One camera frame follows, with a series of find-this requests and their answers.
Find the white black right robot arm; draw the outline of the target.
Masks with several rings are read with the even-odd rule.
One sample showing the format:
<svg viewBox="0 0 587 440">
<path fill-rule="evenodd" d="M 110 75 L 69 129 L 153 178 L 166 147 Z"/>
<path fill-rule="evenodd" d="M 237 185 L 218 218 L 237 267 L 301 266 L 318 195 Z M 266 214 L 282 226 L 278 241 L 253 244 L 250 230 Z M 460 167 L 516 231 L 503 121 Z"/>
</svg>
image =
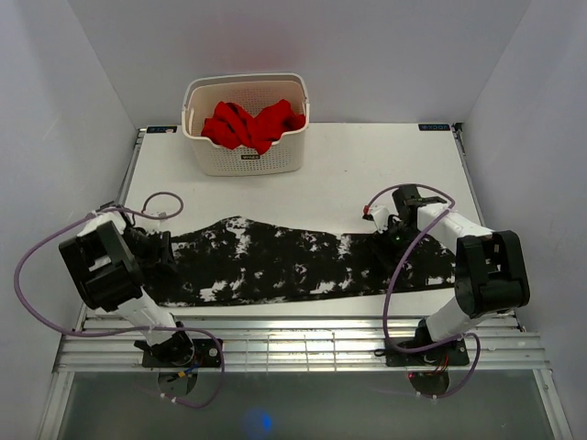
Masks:
<svg viewBox="0 0 587 440">
<path fill-rule="evenodd" d="M 389 211 L 375 204 L 386 193 L 392 195 L 400 225 L 417 232 L 396 263 L 385 293 L 382 329 L 388 347 L 435 364 L 447 354 L 448 343 L 467 337 L 478 323 L 529 303 L 530 288 L 518 234 L 472 222 L 454 210 L 452 196 L 437 188 L 404 183 L 379 191 L 363 207 L 363 216 L 372 220 L 379 235 L 391 230 Z M 426 236 L 455 256 L 454 296 L 424 319 L 425 334 L 415 340 L 414 348 L 405 348 L 395 344 L 389 334 L 388 312 L 404 264 Z"/>
</svg>

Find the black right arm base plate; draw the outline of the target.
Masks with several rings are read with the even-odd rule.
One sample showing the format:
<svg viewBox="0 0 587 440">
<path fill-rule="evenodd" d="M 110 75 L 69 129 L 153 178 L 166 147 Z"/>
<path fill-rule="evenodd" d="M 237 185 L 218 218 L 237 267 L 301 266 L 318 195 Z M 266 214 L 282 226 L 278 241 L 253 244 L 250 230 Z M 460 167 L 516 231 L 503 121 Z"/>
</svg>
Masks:
<svg viewBox="0 0 587 440">
<path fill-rule="evenodd" d="M 462 339 L 444 341 L 441 346 L 436 343 L 426 351 L 413 352 L 415 348 L 429 345 L 429 342 L 410 339 L 401 339 L 397 345 L 403 349 L 410 349 L 410 353 L 398 351 L 386 343 L 383 348 L 376 348 L 373 354 L 377 358 L 384 358 L 387 367 L 465 367 L 470 363 L 467 348 Z"/>
</svg>

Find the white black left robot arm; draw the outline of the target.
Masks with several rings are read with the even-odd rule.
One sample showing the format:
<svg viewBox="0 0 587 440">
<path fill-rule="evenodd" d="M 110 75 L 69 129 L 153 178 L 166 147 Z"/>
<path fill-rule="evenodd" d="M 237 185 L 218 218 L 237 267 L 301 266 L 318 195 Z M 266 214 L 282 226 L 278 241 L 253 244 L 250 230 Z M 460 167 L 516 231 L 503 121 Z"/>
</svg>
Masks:
<svg viewBox="0 0 587 440">
<path fill-rule="evenodd" d="M 172 313 L 146 291 L 145 270 L 163 276 L 178 273 L 168 231 L 147 232 L 126 214 L 98 214 L 75 237 L 59 244 L 59 251 L 80 293 L 92 310 L 118 314 L 144 339 L 136 346 L 153 358 L 177 367 L 194 359 L 194 343 Z"/>
</svg>

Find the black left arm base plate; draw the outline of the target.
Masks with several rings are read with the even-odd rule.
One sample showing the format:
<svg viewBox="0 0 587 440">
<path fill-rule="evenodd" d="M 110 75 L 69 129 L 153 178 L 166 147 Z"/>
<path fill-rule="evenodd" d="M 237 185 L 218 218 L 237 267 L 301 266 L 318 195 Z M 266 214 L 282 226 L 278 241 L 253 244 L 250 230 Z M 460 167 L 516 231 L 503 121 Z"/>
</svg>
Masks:
<svg viewBox="0 0 587 440">
<path fill-rule="evenodd" d="M 188 369 L 194 365 L 199 368 L 219 368 L 220 350 L 211 339 L 193 338 L 191 346 L 168 357 L 154 357 L 144 351 L 140 366 L 153 369 Z"/>
</svg>

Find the black white patterned trousers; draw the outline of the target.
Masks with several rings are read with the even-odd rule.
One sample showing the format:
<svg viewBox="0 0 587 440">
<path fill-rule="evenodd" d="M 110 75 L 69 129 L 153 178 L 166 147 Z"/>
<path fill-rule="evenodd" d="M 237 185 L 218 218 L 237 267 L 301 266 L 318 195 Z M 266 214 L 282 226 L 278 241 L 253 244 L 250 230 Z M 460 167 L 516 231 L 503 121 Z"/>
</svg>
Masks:
<svg viewBox="0 0 587 440">
<path fill-rule="evenodd" d="M 224 218 L 172 238 L 178 273 L 144 273 L 160 306 L 236 306 L 384 294 L 393 270 L 370 250 L 373 233 L 331 234 Z"/>
</svg>

